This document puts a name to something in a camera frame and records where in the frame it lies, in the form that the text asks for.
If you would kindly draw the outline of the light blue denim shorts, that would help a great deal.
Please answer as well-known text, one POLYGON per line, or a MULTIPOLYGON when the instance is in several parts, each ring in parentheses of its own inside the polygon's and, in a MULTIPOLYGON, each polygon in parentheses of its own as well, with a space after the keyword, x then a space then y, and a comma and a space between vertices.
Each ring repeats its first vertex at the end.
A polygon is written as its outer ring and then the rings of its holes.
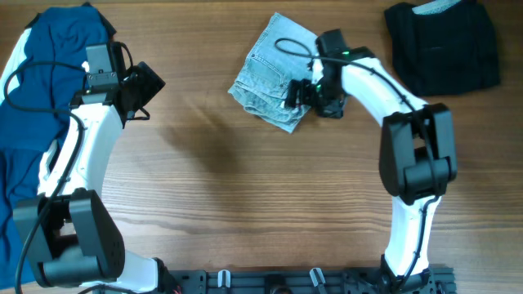
POLYGON ((315 55, 316 39, 310 30, 275 13, 247 54, 228 93, 246 112, 292 133, 310 108, 284 105, 288 85, 293 79, 311 77, 310 61, 294 54, 315 55))

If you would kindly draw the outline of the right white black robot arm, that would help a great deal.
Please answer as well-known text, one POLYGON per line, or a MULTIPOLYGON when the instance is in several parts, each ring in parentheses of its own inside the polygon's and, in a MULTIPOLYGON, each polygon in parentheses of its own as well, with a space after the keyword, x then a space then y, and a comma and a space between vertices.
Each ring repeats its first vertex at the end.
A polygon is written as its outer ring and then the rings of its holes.
POLYGON ((292 80, 285 106, 310 106, 322 118, 342 118, 356 98, 381 128, 378 170, 392 196, 391 236, 372 282, 381 293, 431 292, 436 273, 427 248, 436 208, 457 175, 452 114, 402 87, 367 48, 349 48, 340 30, 305 50, 311 78, 292 80))

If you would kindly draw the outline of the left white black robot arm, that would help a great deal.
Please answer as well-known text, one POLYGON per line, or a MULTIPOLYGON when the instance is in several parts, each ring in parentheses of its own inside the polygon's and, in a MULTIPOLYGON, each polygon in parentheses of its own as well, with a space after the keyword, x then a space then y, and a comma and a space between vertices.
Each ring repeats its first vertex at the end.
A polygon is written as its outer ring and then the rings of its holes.
POLYGON ((49 171, 38 196, 18 204, 14 222, 23 241, 20 265, 41 287, 93 293, 167 293, 174 278, 162 261, 128 251, 101 201, 110 154, 127 122, 150 118, 146 104, 163 80, 134 63, 121 42, 87 47, 82 87, 64 109, 69 130, 42 161, 49 171))

